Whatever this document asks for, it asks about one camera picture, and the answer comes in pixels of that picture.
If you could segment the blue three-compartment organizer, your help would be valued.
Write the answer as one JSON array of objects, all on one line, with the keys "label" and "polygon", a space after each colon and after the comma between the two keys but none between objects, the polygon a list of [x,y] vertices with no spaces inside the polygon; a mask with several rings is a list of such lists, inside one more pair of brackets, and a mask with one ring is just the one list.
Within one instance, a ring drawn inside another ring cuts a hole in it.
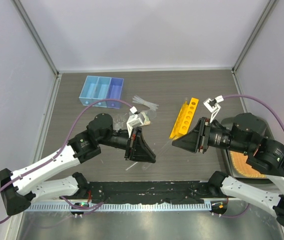
[{"label": "blue three-compartment organizer", "polygon": [[79,100],[84,106],[103,99],[120,100],[123,85],[123,78],[88,75],[79,95]]}]

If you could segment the larger clear glass beaker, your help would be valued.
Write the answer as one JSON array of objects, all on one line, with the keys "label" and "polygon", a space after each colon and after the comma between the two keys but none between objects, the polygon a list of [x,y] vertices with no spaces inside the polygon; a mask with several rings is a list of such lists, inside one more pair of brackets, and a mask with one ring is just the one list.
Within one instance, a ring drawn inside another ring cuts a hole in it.
[{"label": "larger clear glass beaker", "polygon": [[123,126],[127,121],[126,114],[117,114],[113,117],[114,125]]}]

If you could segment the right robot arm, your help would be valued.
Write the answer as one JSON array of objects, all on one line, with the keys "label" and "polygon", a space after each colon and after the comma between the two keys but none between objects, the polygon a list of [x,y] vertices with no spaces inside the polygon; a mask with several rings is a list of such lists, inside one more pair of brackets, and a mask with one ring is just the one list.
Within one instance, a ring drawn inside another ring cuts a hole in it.
[{"label": "right robot arm", "polygon": [[220,171],[215,171],[209,179],[208,193],[215,198],[224,194],[241,199],[269,213],[284,227],[284,145],[266,138],[266,127],[263,120],[251,113],[235,116],[230,129],[217,120],[202,117],[172,145],[192,153],[205,153],[213,147],[246,156],[246,163],[273,182],[279,194],[242,183]]}]

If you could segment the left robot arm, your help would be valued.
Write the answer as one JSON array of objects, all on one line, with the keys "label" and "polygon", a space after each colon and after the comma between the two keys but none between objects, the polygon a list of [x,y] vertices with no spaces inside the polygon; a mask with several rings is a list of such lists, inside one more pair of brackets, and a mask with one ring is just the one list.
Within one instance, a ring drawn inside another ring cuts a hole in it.
[{"label": "left robot arm", "polygon": [[100,113],[88,123],[86,130],[68,140],[56,153],[19,170],[5,168],[0,171],[1,197],[7,215],[17,215],[31,204],[56,195],[84,199],[88,183],[82,174],[76,172],[64,179],[49,179],[96,157],[101,153],[101,145],[124,150],[126,160],[156,162],[156,155],[144,140],[141,127],[114,130],[112,117]]}]

